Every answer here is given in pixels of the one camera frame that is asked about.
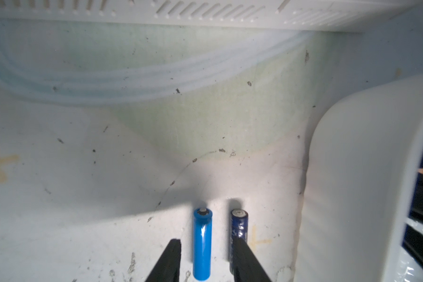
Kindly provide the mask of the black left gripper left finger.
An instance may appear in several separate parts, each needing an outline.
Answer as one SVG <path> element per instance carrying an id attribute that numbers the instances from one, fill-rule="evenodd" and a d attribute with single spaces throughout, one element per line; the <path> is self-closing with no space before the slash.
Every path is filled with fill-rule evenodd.
<path id="1" fill-rule="evenodd" d="M 179 282 L 182 244 L 171 239 L 145 282 Z"/>

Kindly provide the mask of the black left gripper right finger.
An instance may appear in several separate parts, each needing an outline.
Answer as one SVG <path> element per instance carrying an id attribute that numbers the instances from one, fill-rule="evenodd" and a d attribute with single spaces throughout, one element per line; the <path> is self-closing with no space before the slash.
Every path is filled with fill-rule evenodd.
<path id="1" fill-rule="evenodd" d="M 231 269 L 235 282 L 271 282 L 262 265 L 242 238 L 233 238 L 231 257 Z"/>

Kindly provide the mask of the light blue battery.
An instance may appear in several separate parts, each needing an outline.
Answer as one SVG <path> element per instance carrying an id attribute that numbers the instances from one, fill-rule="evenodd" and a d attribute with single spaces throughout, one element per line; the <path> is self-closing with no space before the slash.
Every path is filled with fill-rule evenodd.
<path id="1" fill-rule="evenodd" d="M 193 276 L 203 282 L 211 273 L 213 212 L 207 208 L 199 208 L 193 215 Z"/>

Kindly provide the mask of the dark blue battery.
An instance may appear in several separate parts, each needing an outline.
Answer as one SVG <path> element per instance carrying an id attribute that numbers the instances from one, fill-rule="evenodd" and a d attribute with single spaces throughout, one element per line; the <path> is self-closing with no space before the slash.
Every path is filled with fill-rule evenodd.
<path id="1" fill-rule="evenodd" d="M 229 262 L 233 264 L 234 238 L 241 238 L 245 242 L 248 240 L 249 214 L 243 209 L 233 209 L 230 212 L 230 246 Z"/>

